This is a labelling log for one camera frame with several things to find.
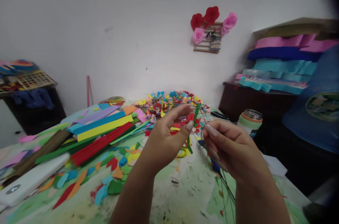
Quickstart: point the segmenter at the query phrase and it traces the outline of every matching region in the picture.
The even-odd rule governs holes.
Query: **left hand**
[[[155,176],[175,159],[190,136],[194,122],[190,121],[173,136],[170,134],[170,128],[176,119],[189,115],[193,110],[190,104],[182,104],[156,122],[136,162],[138,168],[143,168],[147,174]]]

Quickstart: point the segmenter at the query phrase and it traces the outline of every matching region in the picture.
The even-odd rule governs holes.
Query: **tape roll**
[[[112,103],[112,104],[115,104],[115,103],[122,102],[123,99],[124,98],[121,97],[121,96],[113,96],[113,97],[108,98],[108,102]]]

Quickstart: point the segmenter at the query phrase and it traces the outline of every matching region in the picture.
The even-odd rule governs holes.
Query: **purple paper strip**
[[[77,120],[77,123],[80,123],[82,125],[87,124],[88,122],[94,122],[100,119],[103,119],[104,117],[107,117],[110,113],[116,111],[120,106],[111,106],[107,109],[100,110],[95,112],[94,114],[91,114],[89,116],[85,116],[84,118],[81,118]]]

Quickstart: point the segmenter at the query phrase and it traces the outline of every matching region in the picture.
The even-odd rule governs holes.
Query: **wall decoration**
[[[221,38],[235,27],[238,20],[237,15],[231,12],[223,22],[215,22],[219,15],[219,8],[214,6],[207,8],[205,16],[200,13],[192,16],[191,27],[195,43],[193,51],[219,53]]]

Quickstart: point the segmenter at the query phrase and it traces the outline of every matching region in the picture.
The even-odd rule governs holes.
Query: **forearm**
[[[110,223],[149,223],[153,197],[154,175],[142,168],[139,159],[132,168],[114,208]]]
[[[273,178],[263,181],[260,188],[237,183],[237,224],[289,224],[286,204]]]

